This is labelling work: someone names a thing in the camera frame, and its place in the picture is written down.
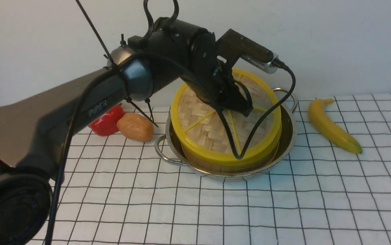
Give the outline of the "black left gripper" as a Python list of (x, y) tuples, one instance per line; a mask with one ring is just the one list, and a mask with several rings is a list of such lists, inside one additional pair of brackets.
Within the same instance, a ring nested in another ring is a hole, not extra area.
[(195, 63), (195, 77), (200, 82), (195, 87), (197, 97), (213, 107), (213, 101), (222, 110), (231, 110), (245, 117), (253, 110), (249, 91), (237, 82), (231, 68), (218, 58), (203, 58)]

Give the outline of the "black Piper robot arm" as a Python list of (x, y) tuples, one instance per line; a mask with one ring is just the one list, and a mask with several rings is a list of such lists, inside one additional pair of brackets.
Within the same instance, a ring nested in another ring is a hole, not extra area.
[(25, 245), (56, 206), (74, 134), (123, 100), (148, 99), (178, 78), (209, 106), (248, 116), (232, 67), (265, 51), (230, 29), (214, 33), (175, 18), (149, 19), (143, 37), (122, 39), (97, 71), (0, 107), (0, 245)]

